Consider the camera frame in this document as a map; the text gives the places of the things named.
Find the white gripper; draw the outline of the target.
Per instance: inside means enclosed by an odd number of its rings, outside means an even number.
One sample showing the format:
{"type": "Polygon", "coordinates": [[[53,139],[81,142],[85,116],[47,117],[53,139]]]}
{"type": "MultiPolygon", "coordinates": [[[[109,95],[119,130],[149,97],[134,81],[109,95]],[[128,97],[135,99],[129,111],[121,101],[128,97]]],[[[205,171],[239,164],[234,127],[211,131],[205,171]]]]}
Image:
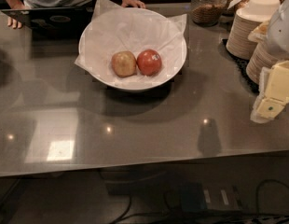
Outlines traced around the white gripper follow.
{"type": "MultiPolygon", "coordinates": [[[[284,0],[271,17],[267,33],[268,52],[289,59],[289,0],[284,0]]],[[[259,75],[259,94],[250,120],[263,124],[274,120],[289,104],[289,61],[263,67],[259,75]]]]}

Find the person's left hand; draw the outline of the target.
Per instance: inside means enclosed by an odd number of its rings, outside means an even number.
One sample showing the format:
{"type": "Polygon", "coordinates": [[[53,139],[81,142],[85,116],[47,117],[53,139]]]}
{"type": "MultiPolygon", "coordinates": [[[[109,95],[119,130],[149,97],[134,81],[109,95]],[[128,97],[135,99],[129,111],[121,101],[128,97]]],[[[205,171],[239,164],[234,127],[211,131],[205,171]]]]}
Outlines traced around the person's left hand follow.
{"type": "Polygon", "coordinates": [[[123,7],[145,8],[145,3],[140,0],[122,0],[123,7]]]}

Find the person's right hand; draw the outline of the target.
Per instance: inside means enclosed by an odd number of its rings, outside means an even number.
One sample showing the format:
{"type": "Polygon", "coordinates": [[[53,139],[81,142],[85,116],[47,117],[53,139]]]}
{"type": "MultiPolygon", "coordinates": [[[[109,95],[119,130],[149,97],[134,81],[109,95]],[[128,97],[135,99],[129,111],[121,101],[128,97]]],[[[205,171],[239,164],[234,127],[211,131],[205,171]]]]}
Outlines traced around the person's right hand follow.
{"type": "MultiPolygon", "coordinates": [[[[13,5],[11,8],[12,9],[26,9],[26,6],[23,3],[19,3],[17,5],[13,5]]],[[[22,23],[20,21],[17,21],[13,18],[8,17],[7,26],[13,29],[20,29],[22,27],[22,23]]]]}

